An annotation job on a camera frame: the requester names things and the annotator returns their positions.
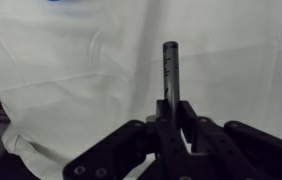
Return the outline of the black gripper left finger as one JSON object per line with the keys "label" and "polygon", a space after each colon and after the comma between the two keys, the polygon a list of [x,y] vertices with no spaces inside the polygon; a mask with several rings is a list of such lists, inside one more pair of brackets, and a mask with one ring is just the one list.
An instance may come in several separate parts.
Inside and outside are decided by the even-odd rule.
{"label": "black gripper left finger", "polygon": [[123,180],[148,154],[155,160],[137,180],[179,180],[186,154],[166,100],[158,100],[151,122],[130,120],[68,163],[63,180]]}

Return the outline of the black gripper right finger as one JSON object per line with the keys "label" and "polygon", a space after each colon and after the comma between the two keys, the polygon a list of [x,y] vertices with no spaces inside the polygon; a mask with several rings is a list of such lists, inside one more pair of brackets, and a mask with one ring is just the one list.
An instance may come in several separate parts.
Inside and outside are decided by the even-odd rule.
{"label": "black gripper right finger", "polygon": [[191,152],[214,161],[224,180],[282,180],[282,139],[234,120],[221,127],[187,101],[178,115]]}

